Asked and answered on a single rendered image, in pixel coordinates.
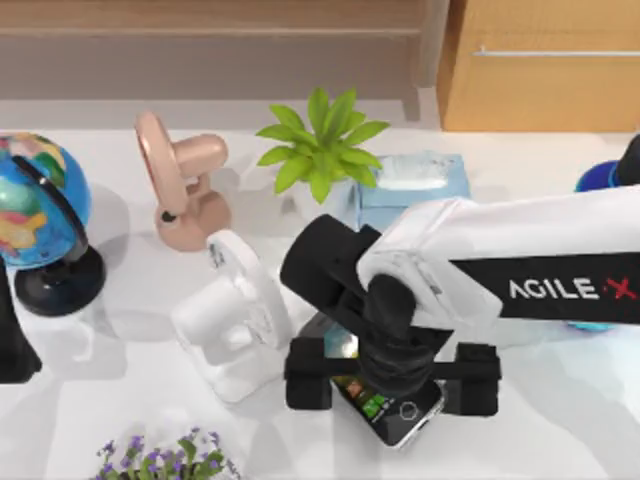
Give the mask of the black smartphone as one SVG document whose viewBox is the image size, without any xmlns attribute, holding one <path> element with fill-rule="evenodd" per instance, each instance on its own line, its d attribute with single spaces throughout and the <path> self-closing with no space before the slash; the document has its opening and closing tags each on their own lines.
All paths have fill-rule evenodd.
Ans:
<svg viewBox="0 0 640 480">
<path fill-rule="evenodd" d="M 303 337 L 324 340 L 329 358 L 355 358 L 358 339 L 323 313 L 316 313 L 302 327 Z M 399 449 L 444 408 L 446 394 L 437 381 L 429 381 L 416 393 L 393 398 L 381 394 L 361 377 L 333 376 L 329 385 L 364 420 L 382 443 Z"/>
</svg>

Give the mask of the white desk fan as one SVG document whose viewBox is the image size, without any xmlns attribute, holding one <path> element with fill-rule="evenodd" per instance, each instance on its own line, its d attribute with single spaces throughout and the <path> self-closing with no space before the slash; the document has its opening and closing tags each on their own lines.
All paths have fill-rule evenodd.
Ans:
<svg viewBox="0 0 640 480">
<path fill-rule="evenodd" d="M 226 403 L 279 378 L 293 325 L 278 283 L 255 250 L 224 229 L 207 238 L 213 280 L 171 312 L 176 337 Z"/>
</svg>

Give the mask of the purple flower plant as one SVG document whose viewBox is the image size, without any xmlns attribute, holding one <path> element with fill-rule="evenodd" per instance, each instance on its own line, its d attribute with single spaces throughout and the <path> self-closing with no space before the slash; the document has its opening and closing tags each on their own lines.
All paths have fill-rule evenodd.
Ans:
<svg viewBox="0 0 640 480">
<path fill-rule="evenodd" d="M 195 426 L 168 446 L 147 445 L 134 434 L 122 446 L 110 440 L 96 452 L 101 460 L 89 480 L 244 480 L 215 430 Z"/>
</svg>

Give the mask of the light blue tissue box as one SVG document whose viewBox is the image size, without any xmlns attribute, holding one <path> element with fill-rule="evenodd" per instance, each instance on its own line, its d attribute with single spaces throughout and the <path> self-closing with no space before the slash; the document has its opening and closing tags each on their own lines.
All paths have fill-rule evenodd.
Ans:
<svg viewBox="0 0 640 480">
<path fill-rule="evenodd" d="M 355 226 L 383 231 L 409 207 L 432 200 L 471 196 L 463 156 L 423 150 L 381 156 L 376 185 L 355 194 Z"/>
</svg>

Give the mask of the green leafy plant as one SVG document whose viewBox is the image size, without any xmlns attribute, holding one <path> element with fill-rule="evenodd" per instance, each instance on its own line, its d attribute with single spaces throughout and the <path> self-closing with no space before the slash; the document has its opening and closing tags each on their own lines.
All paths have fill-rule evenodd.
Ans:
<svg viewBox="0 0 640 480">
<path fill-rule="evenodd" d="M 276 122 L 259 129 L 256 135 L 278 144 L 263 153 L 257 165 L 278 167 L 275 194 L 304 184 L 313 201 L 322 205 L 340 183 L 353 181 L 370 188 L 377 185 L 376 174 L 382 163 L 363 144 L 388 130 L 390 123 L 369 118 L 356 103 L 353 88 L 330 98 L 325 88 L 316 87 L 306 101 L 305 116 L 285 104 L 269 106 Z"/>
</svg>

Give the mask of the pink desk fan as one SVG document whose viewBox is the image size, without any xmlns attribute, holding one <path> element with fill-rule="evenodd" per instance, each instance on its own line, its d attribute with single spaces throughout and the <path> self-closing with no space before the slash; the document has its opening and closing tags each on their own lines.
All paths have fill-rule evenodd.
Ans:
<svg viewBox="0 0 640 480">
<path fill-rule="evenodd" d="M 173 141 L 150 111 L 137 116 L 135 131 L 158 202 L 155 226 L 161 240 L 180 252 L 204 250 L 211 234 L 231 226 L 229 204 L 210 179 L 228 159 L 226 142 L 213 133 Z"/>
</svg>

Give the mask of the blue round object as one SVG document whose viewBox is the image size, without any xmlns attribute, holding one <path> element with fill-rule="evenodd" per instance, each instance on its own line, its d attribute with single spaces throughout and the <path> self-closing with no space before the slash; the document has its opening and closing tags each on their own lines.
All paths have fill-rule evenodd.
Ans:
<svg viewBox="0 0 640 480">
<path fill-rule="evenodd" d="M 578 179 L 574 191 L 576 193 L 582 193 L 593 190 L 617 188 L 620 186 L 620 181 L 616 174 L 618 163 L 618 160 L 608 160 L 589 168 Z M 569 322 L 568 325 L 574 329 L 590 333 L 607 332 L 614 328 L 613 324 L 575 321 Z"/>
</svg>

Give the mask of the wooden cupboard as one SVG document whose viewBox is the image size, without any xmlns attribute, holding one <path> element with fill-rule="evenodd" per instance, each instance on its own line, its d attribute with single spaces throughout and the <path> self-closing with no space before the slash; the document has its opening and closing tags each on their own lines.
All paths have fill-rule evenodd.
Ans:
<svg viewBox="0 0 640 480">
<path fill-rule="evenodd" d="M 436 92 L 456 132 L 640 130 L 640 58 L 487 58 L 640 50 L 640 0 L 450 0 Z"/>
</svg>

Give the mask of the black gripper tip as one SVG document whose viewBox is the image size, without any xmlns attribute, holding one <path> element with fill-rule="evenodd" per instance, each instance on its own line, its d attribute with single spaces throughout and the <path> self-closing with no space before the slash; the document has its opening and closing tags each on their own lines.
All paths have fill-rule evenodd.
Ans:
<svg viewBox="0 0 640 480">
<path fill-rule="evenodd" d="M 0 385 L 23 384 L 42 362 L 17 318 L 4 260 L 0 257 Z"/>
</svg>

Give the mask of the blue globe on black stand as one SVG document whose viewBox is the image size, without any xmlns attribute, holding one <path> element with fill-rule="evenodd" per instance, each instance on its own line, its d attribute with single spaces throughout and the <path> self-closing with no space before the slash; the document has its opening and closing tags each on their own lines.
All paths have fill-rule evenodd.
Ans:
<svg viewBox="0 0 640 480">
<path fill-rule="evenodd" d="M 22 306 L 61 317 L 101 292 L 106 266 L 92 246 L 92 196 L 82 167 L 32 132 L 0 134 L 0 265 Z"/>
</svg>

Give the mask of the wooden open shelves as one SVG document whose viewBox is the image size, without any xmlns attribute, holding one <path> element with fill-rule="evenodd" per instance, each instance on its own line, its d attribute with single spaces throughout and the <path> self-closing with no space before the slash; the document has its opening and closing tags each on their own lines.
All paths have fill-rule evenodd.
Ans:
<svg viewBox="0 0 640 480">
<path fill-rule="evenodd" d="M 435 78 L 448 0 L 0 0 L 0 98 L 394 98 Z"/>
</svg>

